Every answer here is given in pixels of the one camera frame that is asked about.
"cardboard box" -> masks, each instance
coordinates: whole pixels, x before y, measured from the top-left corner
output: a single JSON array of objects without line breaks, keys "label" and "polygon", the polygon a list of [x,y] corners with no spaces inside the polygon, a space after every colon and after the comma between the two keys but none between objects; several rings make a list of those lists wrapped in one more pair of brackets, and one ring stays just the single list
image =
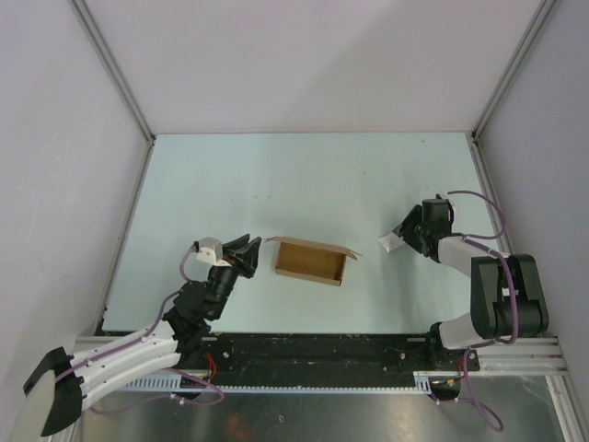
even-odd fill
[{"label": "cardboard box", "polygon": [[280,242],[276,273],[317,283],[341,285],[346,259],[362,256],[342,246],[291,237],[268,238]]}]

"cardboard box lid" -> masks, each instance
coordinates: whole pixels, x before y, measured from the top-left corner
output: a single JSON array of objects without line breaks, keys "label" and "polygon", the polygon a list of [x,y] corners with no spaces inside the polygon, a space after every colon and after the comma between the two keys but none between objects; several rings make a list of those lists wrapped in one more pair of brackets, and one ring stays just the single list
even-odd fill
[{"label": "cardboard box lid", "polygon": [[346,255],[348,258],[352,258],[355,261],[358,260],[358,256],[362,256],[360,253],[350,250],[347,247],[334,246],[333,244],[324,244],[322,242],[307,241],[306,239],[299,239],[299,238],[292,238],[292,237],[272,237],[272,238],[264,239],[264,242],[269,242],[269,241],[282,242],[284,244],[295,244],[296,246],[310,247],[313,249],[323,249],[323,250],[335,251],[337,253],[341,253],[343,255]]}]

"metal floor panel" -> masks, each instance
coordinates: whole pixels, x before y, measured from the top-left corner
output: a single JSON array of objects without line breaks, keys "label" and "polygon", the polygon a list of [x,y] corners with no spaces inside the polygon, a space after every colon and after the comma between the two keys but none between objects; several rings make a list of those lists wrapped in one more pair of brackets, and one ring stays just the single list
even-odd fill
[{"label": "metal floor panel", "polygon": [[[115,417],[86,412],[82,442],[559,442],[564,440],[543,378],[473,379],[481,399],[505,423],[494,433],[465,403],[436,406],[426,396],[227,394],[211,408],[168,400]],[[116,392],[99,409],[117,409],[153,393]]]}]

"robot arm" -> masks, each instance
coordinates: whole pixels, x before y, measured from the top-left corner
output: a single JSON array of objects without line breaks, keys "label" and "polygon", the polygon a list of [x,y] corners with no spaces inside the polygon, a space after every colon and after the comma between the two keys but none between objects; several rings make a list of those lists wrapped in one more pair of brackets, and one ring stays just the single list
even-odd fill
[{"label": "robot arm", "polygon": [[[497,252],[481,247],[463,234],[453,233],[453,223],[452,204],[438,195],[415,205],[393,230],[423,256],[454,267],[470,278],[470,312],[433,326],[447,349],[510,335],[514,323],[510,299],[503,294],[509,276]],[[524,254],[502,256],[517,293],[518,335],[544,332],[549,314],[534,258]]]},{"label": "robot arm", "polygon": [[197,259],[213,266],[206,282],[189,281],[168,297],[178,294],[174,307],[151,327],[73,355],[62,347],[46,354],[24,385],[29,395],[46,372],[55,373],[52,408],[41,435],[63,430],[82,411],[134,379],[200,361],[206,352],[202,337],[211,329],[205,320],[221,317],[239,276],[254,276],[260,244],[261,238],[250,241],[249,235],[226,244],[214,238],[195,242]]}]

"light blue table surface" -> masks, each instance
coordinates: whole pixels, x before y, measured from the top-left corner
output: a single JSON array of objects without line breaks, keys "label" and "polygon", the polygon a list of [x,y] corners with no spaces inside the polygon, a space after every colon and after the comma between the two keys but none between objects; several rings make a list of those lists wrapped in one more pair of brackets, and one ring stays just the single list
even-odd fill
[{"label": "light blue table surface", "polygon": [[[197,239],[244,233],[346,246],[340,287],[278,275],[264,244],[252,280],[240,279],[214,331],[426,332],[469,306],[469,280],[408,246],[378,238],[437,192],[479,181],[463,134],[160,135],[112,286],[103,330],[150,323],[183,280]],[[485,204],[457,196],[455,231],[491,233]],[[205,278],[191,259],[187,271]]]}]

